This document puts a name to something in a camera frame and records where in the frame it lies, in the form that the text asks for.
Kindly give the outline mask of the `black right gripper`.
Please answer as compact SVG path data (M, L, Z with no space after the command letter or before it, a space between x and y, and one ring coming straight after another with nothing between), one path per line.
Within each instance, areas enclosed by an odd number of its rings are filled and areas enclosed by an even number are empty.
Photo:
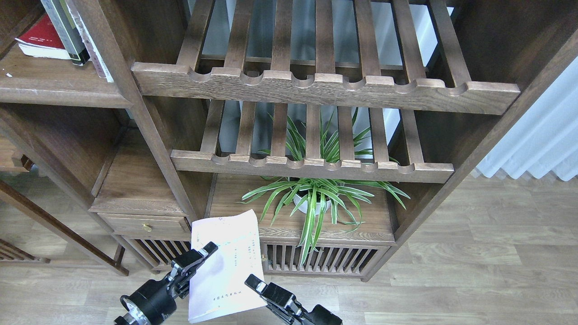
M296 296L285 288L270 282L266 284L254 274L250 274L244 284L254 290L268 308L286 325L342 325L343 320L317 304L312 312L308 312L297 301Z

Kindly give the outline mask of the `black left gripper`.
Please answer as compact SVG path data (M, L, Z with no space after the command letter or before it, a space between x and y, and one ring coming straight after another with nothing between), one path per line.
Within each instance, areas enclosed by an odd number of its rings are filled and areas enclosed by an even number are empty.
M175 298L186 298L190 279L218 246L207 243L202 249L190 249L172 260L172 271L162 280L148 280L131 295L122 295L120 302L127 310L114 320L115 325L160 325L176 310Z

